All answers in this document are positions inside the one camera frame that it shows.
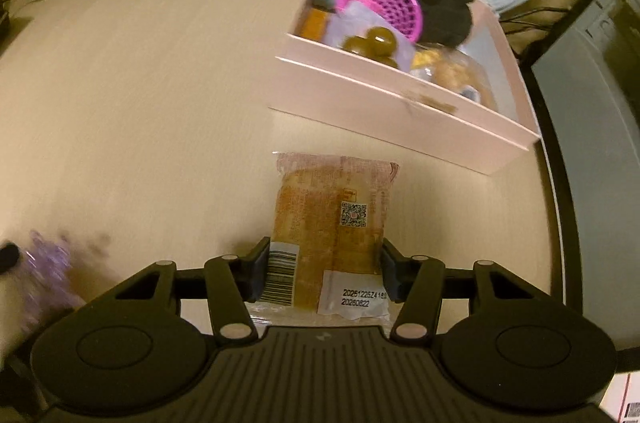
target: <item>qr code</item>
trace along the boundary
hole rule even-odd
[[[625,418],[637,418],[640,416],[640,403],[627,403]]]
[[[352,228],[366,228],[367,206],[360,203],[343,201],[342,212],[340,213],[340,225],[351,226]]]

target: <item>barcode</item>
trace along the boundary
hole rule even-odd
[[[293,303],[293,284],[296,278],[296,263],[298,262],[297,246],[294,251],[274,249],[285,246],[284,243],[271,243],[269,261],[267,263],[267,279],[260,300],[272,304],[290,306]]]
[[[627,403],[625,418],[637,418],[638,416],[640,416],[640,403]]]

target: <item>plastic food wrapper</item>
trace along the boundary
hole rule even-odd
[[[66,243],[56,244],[31,232],[32,245],[23,252],[15,277],[24,302],[22,330],[28,334],[48,318],[84,301],[71,291],[71,254]]]
[[[410,73],[497,111],[484,68],[456,49],[434,45],[416,52]]]
[[[365,37],[367,30],[374,26],[382,26],[394,34],[398,47],[391,58],[398,64],[398,69],[409,72],[415,54],[414,45],[382,16],[357,0],[352,0],[344,10],[330,17],[322,43],[340,49],[345,39],[353,36]]]
[[[282,153],[277,167],[267,281],[260,302],[248,305],[254,320],[389,328],[378,249],[398,165]]]

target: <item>green ball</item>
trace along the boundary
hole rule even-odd
[[[393,69],[398,69],[398,64],[391,57],[373,57],[373,60],[385,64],[385,66],[392,67]]]
[[[374,55],[371,43],[367,39],[357,36],[347,38],[342,44],[342,49],[364,58],[372,58]]]
[[[388,28],[376,26],[367,31],[367,40],[377,57],[391,57],[398,48],[396,36]]]

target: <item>white label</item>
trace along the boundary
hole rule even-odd
[[[340,315],[348,320],[388,315],[389,299],[382,276],[324,270],[318,314]]]

